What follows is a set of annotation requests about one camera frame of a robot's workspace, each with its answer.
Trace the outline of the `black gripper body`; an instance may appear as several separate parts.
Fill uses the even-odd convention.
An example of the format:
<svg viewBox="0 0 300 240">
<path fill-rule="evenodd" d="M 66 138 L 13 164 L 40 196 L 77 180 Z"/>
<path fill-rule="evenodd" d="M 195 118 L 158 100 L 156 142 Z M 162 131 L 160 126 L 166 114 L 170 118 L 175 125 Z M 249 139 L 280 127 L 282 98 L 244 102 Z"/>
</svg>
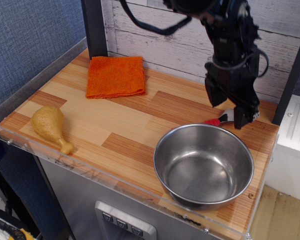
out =
<svg viewBox="0 0 300 240">
<path fill-rule="evenodd" d="M 227 99 L 235 105 L 251 104 L 253 99 L 258 99 L 254 82 L 259 74 L 259 62 L 259 50 L 253 48 L 240 64 L 221 66 L 213 61 L 207 62 L 204 67 L 207 70 L 206 75 L 213 77 Z"/>
</svg>

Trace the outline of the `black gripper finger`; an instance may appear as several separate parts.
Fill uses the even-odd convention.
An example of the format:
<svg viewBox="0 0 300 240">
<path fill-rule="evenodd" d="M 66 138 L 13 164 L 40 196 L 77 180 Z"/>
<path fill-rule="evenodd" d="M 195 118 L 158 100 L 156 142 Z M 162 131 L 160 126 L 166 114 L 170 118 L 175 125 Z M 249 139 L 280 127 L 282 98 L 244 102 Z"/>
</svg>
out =
<svg viewBox="0 0 300 240">
<path fill-rule="evenodd" d="M 251 103 L 237 104 L 233 110 L 234 128 L 241 129 L 258 119 L 260 117 L 259 106 L 260 101 L 258 98 L 253 99 Z"/>
<path fill-rule="evenodd" d="M 205 89 L 209 98 L 209 101 L 213 107 L 216 107 L 225 102 L 228 97 L 222 92 L 217 86 L 213 77 L 210 74 L 206 75 L 205 78 Z"/>
</svg>

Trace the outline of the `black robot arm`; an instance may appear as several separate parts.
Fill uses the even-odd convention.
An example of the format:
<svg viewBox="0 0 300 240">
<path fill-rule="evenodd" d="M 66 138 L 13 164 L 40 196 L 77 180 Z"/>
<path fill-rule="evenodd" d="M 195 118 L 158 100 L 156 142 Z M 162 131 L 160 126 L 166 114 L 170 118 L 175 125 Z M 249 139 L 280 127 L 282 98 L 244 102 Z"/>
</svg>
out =
<svg viewBox="0 0 300 240">
<path fill-rule="evenodd" d="M 234 127 L 241 129 L 259 117 L 260 101 L 254 89 L 259 76 L 259 37 L 246 0 L 165 0 L 175 13 L 199 19 L 213 45 L 205 88 L 216 107 L 226 100 L 234 104 Z"/>
</svg>

